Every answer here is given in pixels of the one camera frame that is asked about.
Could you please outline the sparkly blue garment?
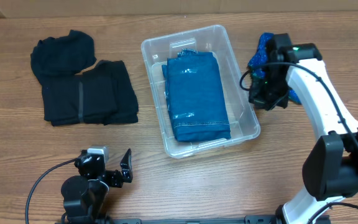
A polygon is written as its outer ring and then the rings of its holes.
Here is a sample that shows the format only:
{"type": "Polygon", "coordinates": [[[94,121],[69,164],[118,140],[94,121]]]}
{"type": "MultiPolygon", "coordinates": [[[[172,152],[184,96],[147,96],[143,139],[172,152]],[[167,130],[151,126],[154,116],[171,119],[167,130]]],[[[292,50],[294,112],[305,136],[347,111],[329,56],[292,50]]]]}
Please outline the sparkly blue garment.
{"type": "MultiPolygon", "coordinates": [[[[273,37],[273,33],[264,32],[259,39],[258,47],[255,55],[249,60],[248,67],[251,68],[255,65],[265,64],[268,60],[267,55],[267,42],[273,37]]],[[[290,89],[288,94],[288,99],[298,105],[301,104],[299,97],[296,95],[295,91],[290,89]]]]}

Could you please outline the black pants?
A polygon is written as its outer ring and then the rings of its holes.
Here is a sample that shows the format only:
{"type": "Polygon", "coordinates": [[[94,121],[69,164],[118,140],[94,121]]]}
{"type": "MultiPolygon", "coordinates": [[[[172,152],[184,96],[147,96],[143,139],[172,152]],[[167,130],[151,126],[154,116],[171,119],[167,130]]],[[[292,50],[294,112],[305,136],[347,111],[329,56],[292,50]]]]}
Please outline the black pants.
{"type": "Polygon", "coordinates": [[[81,75],[54,78],[42,87],[44,120],[69,124],[138,122],[139,104],[123,61],[100,61],[81,75]]]}

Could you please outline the blue denim jeans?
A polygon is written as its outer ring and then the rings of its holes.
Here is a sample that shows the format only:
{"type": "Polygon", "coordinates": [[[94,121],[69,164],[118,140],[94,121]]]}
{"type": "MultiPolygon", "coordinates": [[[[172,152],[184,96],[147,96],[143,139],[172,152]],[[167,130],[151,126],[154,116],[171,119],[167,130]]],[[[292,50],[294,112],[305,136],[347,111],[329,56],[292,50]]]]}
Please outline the blue denim jeans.
{"type": "Polygon", "coordinates": [[[165,98],[175,139],[230,139],[219,65],[211,52],[183,49],[162,65],[165,98]]]}

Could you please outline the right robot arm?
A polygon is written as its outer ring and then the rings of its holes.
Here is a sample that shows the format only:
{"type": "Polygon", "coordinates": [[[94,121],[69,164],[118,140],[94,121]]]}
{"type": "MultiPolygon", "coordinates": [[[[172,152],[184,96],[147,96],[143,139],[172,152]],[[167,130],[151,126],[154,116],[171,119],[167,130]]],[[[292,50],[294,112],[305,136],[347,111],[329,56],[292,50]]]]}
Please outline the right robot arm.
{"type": "Polygon", "coordinates": [[[273,215],[251,215],[262,223],[329,223],[327,209],[346,206],[358,193],[358,121],[344,106],[314,44],[270,40],[248,64],[249,101],[270,111],[286,108],[294,91],[313,127],[316,144],[302,167],[303,188],[273,215]]]}

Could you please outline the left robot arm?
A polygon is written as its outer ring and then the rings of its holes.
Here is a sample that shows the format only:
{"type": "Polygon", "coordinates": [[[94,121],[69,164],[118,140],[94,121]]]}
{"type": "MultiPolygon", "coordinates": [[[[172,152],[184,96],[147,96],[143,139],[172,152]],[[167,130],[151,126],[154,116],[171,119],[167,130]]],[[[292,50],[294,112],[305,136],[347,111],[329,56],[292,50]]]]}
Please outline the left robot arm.
{"type": "Polygon", "coordinates": [[[64,181],[61,187],[65,218],[68,223],[112,223],[111,217],[101,213],[109,189],[121,188],[133,180],[131,150],[120,162],[120,170],[107,170],[109,149],[95,146],[83,150],[74,159],[79,174],[64,181]]]}

